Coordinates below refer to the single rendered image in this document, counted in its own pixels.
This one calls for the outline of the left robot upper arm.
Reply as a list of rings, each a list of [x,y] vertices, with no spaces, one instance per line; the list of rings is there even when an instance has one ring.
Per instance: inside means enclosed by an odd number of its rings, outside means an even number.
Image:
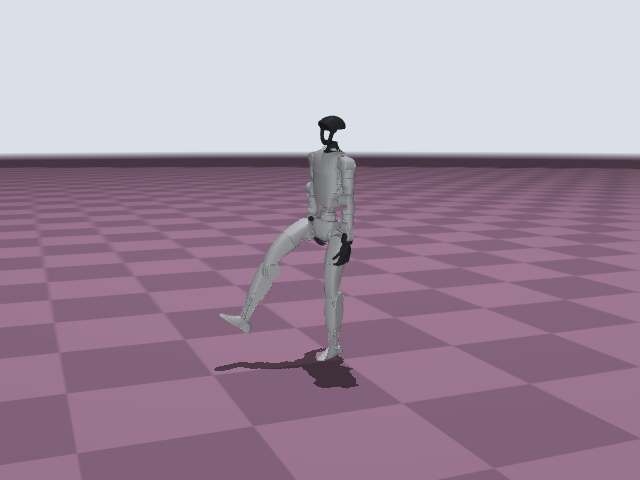
[[[349,195],[353,196],[354,192],[354,172],[356,169],[356,163],[354,159],[347,156],[339,156],[337,159],[337,166],[338,170],[341,172],[341,184],[343,189],[343,194],[338,197],[338,204],[341,207],[347,207],[346,199]]]

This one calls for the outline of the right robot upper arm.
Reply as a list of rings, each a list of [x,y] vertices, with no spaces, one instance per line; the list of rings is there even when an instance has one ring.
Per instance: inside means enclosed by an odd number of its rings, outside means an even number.
[[[309,175],[311,178],[311,181],[308,182],[305,186],[305,190],[306,192],[308,192],[310,195],[314,196],[314,188],[313,188],[313,157],[316,151],[309,153],[308,155],[308,161],[309,161]]]

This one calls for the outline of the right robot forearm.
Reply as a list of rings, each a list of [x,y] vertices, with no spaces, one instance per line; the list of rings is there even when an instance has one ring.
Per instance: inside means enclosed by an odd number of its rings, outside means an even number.
[[[308,192],[307,193],[307,200],[308,200],[308,216],[313,216],[315,217],[319,217],[318,215],[318,204],[315,202],[315,197],[310,195]]]

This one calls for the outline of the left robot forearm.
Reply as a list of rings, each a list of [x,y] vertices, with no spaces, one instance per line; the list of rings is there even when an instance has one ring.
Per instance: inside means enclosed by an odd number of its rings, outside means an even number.
[[[347,234],[347,242],[348,242],[354,239],[353,214],[355,212],[355,205],[354,205],[354,198],[352,195],[349,195],[347,197],[346,203],[347,203],[347,208],[343,208],[343,210],[341,210],[341,214],[342,214],[341,230],[342,230],[342,234],[343,233]]]

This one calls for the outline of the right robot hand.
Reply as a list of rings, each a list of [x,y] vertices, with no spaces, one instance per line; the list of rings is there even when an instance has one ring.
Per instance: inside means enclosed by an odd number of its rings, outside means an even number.
[[[314,220],[314,217],[313,217],[313,216],[309,216],[309,217],[308,217],[308,219],[309,219],[310,221],[313,221],[313,220]],[[320,239],[318,239],[318,238],[316,238],[316,237],[314,237],[313,239],[317,242],[317,244],[319,244],[319,245],[321,245],[321,246],[323,246],[323,245],[325,245],[325,244],[326,244],[326,243],[324,243],[324,242],[326,242],[326,241],[323,241],[323,242],[322,242],[322,240],[320,240]]]

